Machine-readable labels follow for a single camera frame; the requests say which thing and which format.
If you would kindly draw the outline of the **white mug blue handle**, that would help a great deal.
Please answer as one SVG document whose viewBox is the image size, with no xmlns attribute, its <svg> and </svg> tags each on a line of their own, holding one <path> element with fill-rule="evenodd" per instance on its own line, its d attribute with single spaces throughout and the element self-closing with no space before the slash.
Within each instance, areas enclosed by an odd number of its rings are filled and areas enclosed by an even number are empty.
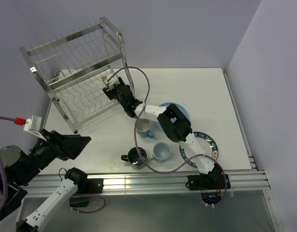
<svg viewBox="0 0 297 232">
<path fill-rule="evenodd" d="M 151 122 L 148 119 L 139 119 L 136 126 L 136 132 L 141 138 L 155 138 L 155 134 L 150 131 Z"/>
</svg>

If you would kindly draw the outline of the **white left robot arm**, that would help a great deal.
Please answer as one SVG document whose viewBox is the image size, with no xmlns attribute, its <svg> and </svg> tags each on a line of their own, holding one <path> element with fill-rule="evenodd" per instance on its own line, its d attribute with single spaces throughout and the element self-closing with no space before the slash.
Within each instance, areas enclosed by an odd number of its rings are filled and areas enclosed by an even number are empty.
<svg viewBox="0 0 297 232">
<path fill-rule="evenodd" d="M 42 232 L 64 204 L 102 193 L 103 180 L 93 181 L 78 168 L 59 180 L 41 175 L 51 162 L 76 159 L 91 137 L 41 130 L 29 154 L 11 145 L 0 150 L 0 232 Z"/>
</svg>

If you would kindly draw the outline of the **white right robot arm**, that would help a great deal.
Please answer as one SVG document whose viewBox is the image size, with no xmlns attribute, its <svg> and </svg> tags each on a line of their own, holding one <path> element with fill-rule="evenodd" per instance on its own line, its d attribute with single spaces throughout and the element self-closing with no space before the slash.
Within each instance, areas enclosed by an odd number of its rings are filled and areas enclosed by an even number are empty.
<svg viewBox="0 0 297 232">
<path fill-rule="evenodd" d="M 104 87 L 102 91 L 108 99 L 118 101 L 130 118 L 136 119 L 135 126 L 139 125 L 140 119 L 156 121 L 168 139 L 185 144 L 195 153 L 183 163 L 184 165 L 189 161 L 196 163 L 200 181 L 192 187 L 193 190 L 230 188 L 227 174 L 217 161 L 204 153 L 196 141 L 190 120 L 175 104 L 166 107 L 147 105 L 146 102 L 134 98 L 130 86 L 126 84 L 114 84 L 113 87 Z"/>
</svg>

